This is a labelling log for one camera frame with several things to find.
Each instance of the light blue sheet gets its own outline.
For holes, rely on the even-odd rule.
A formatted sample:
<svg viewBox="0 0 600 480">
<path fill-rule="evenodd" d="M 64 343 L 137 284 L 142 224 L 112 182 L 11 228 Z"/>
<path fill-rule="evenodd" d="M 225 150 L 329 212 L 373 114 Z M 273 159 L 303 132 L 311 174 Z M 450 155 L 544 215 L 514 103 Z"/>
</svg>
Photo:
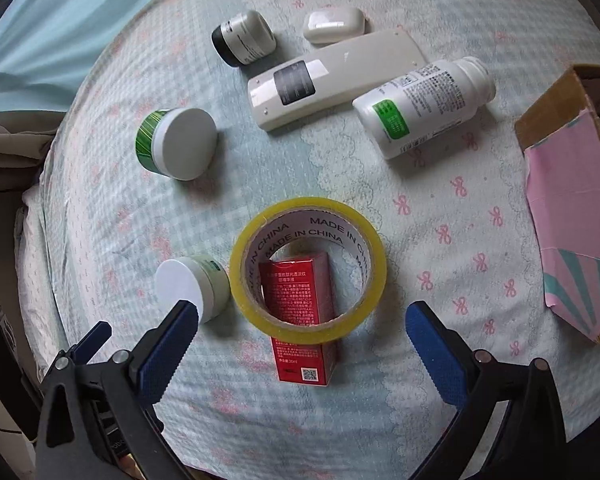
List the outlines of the light blue sheet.
<svg viewBox="0 0 600 480">
<path fill-rule="evenodd" d="M 150 0 L 14 0 L 0 19 L 0 111 L 67 111 L 104 47 Z"/>
</svg>

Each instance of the green label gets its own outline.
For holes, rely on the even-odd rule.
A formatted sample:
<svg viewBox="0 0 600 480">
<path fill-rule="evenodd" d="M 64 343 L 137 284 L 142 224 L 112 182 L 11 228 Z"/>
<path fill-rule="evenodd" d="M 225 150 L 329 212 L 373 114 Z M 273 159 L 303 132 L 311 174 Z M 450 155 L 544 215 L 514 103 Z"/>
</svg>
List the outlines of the green label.
<svg viewBox="0 0 600 480">
<path fill-rule="evenodd" d="M 153 171 L 154 173 L 162 174 L 162 172 L 156 167 L 154 158 L 151 155 L 151 141 L 154 138 L 154 131 L 163 118 L 170 110 L 156 110 L 151 112 L 140 124 L 138 128 L 138 134 L 136 135 L 136 155 L 140 164 L 144 166 L 146 170 Z"/>
<path fill-rule="evenodd" d="M 378 114 L 378 118 L 382 121 L 382 126 L 384 126 L 389 137 L 395 140 L 409 135 L 407 123 L 404 122 L 400 110 L 398 110 L 393 101 L 385 99 L 376 103 L 373 109 Z"/>
<path fill-rule="evenodd" d="M 205 269 L 207 272 L 218 272 L 221 270 L 218 264 L 213 260 L 207 260 L 206 258 L 196 258 L 196 261 Z"/>
</svg>

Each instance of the blue gripper pad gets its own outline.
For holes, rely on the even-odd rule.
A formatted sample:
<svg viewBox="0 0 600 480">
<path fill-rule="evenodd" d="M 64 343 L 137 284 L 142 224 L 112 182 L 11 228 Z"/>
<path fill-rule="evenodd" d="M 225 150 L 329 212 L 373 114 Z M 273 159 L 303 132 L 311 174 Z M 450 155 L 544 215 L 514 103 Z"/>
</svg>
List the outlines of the blue gripper pad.
<svg viewBox="0 0 600 480">
<path fill-rule="evenodd" d="M 466 375 L 445 341 L 447 329 L 423 301 L 407 307 L 404 325 L 440 397 L 460 410 L 468 399 Z"/>
<path fill-rule="evenodd" d="M 160 402 L 198 331 L 198 310 L 192 303 L 186 303 L 138 369 L 138 401 L 141 406 Z"/>
<path fill-rule="evenodd" d="M 97 322 L 89 330 L 89 333 L 80 339 L 80 342 L 74 347 L 74 363 L 76 365 L 87 364 L 110 337 L 111 325 L 106 321 Z"/>
</svg>

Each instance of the white remote control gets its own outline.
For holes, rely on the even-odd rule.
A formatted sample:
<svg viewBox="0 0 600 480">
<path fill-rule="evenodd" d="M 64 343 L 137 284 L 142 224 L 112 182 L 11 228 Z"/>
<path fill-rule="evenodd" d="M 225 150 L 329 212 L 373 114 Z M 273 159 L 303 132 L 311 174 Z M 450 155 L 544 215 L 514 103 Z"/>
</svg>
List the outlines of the white remote control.
<svg viewBox="0 0 600 480">
<path fill-rule="evenodd" d="M 351 101 L 426 64 L 402 30 L 334 43 L 249 79 L 251 112 L 265 131 Z"/>
</svg>

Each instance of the bed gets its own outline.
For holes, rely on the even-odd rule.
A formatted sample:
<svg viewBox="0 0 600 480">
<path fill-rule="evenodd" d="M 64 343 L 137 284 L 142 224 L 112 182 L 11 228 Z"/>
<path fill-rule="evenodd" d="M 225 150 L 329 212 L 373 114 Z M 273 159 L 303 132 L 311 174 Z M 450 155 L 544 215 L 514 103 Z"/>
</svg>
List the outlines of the bed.
<svg viewBox="0 0 600 480">
<path fill-rule="evenodd" d="M 339 4 L 362 8 L 375 30 L 408 31 L 429 60 L 479 57 L 496 79 L 495 101 L 389 164 L 349 105 L 259 130 L 248 77 L 310 50 L 298 33 L 305 13 Z M 247 8 L 266 17 L 278 49 L 234 70 L 210 32 Z M 408 476 L 453 416 L 404 334 L 414 300 L 471 348 L 510 362 L 547 359 L 574 437 L 600 415 L 600 348 L 544 307 L 513 131 L 572 62 L 600 63 L 600 31 L 576 0 L 152 0 L 98 58 L 39 185 L 24 195 L 18 289 L 40 374 L 98 320 L 113 327 L 99 358 L 155 326 L 166 313 L 152 286 L 161 261 L 208 253 L 227 265 L 264 207 L 327 196 L 380 233 L 389 270 L 381 303 L 340 341 L 326 388 L 280 383 L 269 337 L 232 304 L 201 327 L 157 406 L 184 463 L 231 480 Z M 144 170 L 134 135 L 152 110 L 189 105 L 209 112 L 221 137 L 209 170 L 183 184 Z M 333 260 L 343 284 L 336 302 L 346 305 L 359 278 L 353 262 Z"/>
</svg>

